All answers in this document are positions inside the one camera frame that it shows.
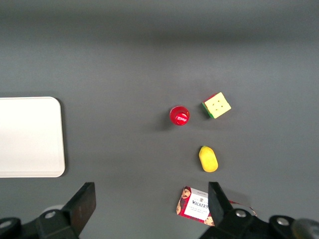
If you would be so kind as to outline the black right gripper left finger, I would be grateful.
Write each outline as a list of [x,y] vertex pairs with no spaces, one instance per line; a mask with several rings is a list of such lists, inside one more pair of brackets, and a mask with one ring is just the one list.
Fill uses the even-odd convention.
[[78,239],[96,209],[93,182],[86,182],[61,208],[50,209],[33,221],[22,224],[19,218],[0,220],[2,239]]

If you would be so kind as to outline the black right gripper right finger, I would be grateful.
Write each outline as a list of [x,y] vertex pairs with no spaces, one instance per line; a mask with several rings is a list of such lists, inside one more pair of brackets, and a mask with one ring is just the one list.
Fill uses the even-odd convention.
[[208,184],[208,206],[215,226],[201,239],[293,239],[294,219],[274,215],[267,222],[244,209],[235,209],[218,182]]

